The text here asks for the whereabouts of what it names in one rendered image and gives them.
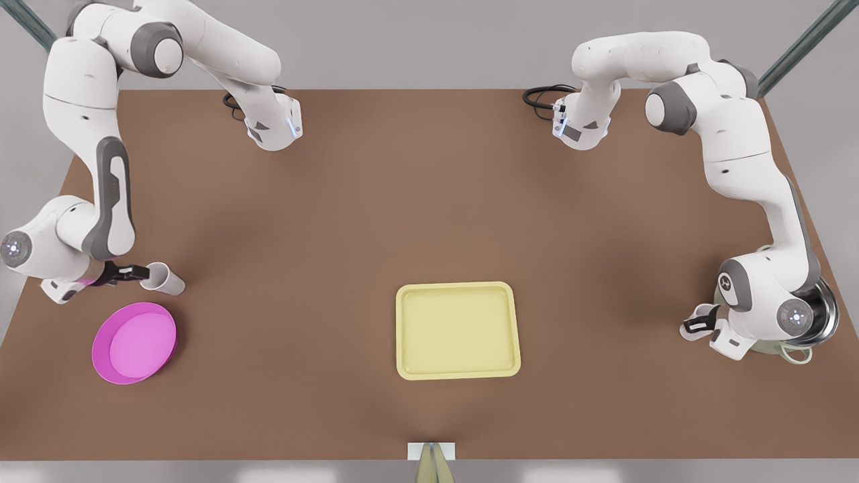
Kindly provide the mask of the pink round plate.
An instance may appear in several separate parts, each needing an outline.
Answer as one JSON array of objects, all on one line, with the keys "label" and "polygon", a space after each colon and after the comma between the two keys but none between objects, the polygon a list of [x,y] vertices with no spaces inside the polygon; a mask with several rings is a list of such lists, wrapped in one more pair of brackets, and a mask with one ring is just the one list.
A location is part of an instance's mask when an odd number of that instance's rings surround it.
[{"label": "pink round plate", "polygon": [[167,364],[178,342],[174,317],[156,303],[132,303],[104,321],[91,349],[95,372],[104,381],[144,381]]}]

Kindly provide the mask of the pale green pot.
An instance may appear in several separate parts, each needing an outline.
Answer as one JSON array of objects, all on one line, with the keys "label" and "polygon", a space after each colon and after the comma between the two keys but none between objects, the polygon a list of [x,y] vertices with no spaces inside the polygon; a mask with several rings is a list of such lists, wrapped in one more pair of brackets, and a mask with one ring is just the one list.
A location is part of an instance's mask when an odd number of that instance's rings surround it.
[{"label": "pale green pot", "polygon": [[712,303],[720,305],[712,310],[717,312],[717,326],[709,345],[731,360],[742,360],[753,351],[806,364],[812,360],[812,349],[786,340],[810,330],[813,310],[775,280],[768,265],[771,256],[767,245],[722,264]]}]

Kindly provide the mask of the yellow rectangular tray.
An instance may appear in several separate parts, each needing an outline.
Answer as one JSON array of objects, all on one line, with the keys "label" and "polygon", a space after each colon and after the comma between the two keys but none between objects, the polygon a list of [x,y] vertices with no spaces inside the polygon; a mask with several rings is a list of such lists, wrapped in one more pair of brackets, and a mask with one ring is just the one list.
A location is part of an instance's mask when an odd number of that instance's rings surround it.
[{"label": "yellow rectangular tray", "polygon": [[406,381],[516,375],[513,290],[501,281],[406,284],[395,299],[395,345]]}]

